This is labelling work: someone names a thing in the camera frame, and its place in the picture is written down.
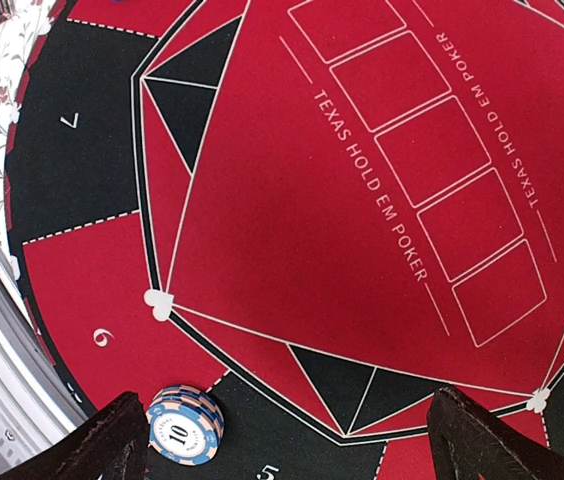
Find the number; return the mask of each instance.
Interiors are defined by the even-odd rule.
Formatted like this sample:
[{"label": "number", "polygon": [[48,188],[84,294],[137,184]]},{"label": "number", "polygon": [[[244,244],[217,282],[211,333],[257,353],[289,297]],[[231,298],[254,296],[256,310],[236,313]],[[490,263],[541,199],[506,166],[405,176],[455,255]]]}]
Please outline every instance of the number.
[{"label": "number", "polygon": [[93,332],[93,341],[98,347],[104,348],[109,344],[109,339],[106,336],[110,336],[111,338],[115,338],[111,332],[104,328],[98,328],[95,332]]},{"label": "number", "polygon": [[255,478],[257,478],[258,480],[274,480],[275,474],[278,473],[279,471],[280,471],[279,468],[273,467],[271,465],[267,465],[262,469],[261,473],[258,473],[255,476]]},{"label": "number", "polygon": [[68,127],[71,127],[73,130],[78,128],[78,118],[80,118],[79,113],[73,114],[73,122],[69,122],[66,118],[60,117],[60,123],[65,124]]},{"label": "number", "polygon": [[[171,425],[171,431],[173,433],[175,433],[176,435],[179,435],[180,437],[184,438],[184,439],[186,439],[186,437],[189,436],[189,432],[184,430],[179,425]],[[176,442],[180,442],[182,445],[186,444],[186,440],[182,440],[182,438],[174,437],[173,435],[169,435],[169,438],[171,440],[175,440]]]}]

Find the seat number 5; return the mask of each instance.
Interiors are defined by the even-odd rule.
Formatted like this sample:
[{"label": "seat number 5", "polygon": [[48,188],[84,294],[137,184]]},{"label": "seat number 5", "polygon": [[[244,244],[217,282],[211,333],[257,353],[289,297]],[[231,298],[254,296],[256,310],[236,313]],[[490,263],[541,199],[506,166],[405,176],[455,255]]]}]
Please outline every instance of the seat number 5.
[{"label": "seat number 5", "polygon": [[262,472],[258,473],[255,478],[258,480],[274,480],[275,474],[280,471],[279,468],[272,467],[271,465],[267,465],[262,469]]}]

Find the poker chip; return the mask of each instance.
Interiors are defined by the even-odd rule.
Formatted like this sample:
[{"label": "poker chip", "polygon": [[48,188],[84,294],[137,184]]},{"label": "poker chip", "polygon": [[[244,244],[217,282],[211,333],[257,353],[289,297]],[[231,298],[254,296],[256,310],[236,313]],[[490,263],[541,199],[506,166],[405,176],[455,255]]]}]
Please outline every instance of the poker chip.
[{"label": "poker chip", "polygon": [[160,390],[147,411],[149,445],[180,465],[210,461],[224,435],[224,416],[205,392],[187,385]]}]

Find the heart symbol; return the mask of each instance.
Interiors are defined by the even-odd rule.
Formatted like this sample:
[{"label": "heart symbol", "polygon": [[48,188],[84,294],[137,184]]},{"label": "heart symbol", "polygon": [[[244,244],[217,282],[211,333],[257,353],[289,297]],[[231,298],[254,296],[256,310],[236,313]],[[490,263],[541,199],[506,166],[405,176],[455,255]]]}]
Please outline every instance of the heart symbol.
[{"label": "heart symbol", "polygon": [[150,288],[144,292],[144,303],[153,307],[153,318],[158,322],[166,322],[171,314],[174,297],[170,293]]}]

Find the poker table felt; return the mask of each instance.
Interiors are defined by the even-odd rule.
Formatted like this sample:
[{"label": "poker table felt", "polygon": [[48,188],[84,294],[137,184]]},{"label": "poker table felt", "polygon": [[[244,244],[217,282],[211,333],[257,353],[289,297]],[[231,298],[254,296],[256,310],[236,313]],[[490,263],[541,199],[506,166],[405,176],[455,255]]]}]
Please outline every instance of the poker table felt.
[{"label": "poker table felt", "polygon": [[9,132],[18,286],[87,414],[208,390],[210,463],[433,478],[460,387],[564,455],[564,2],[61,0]]}]

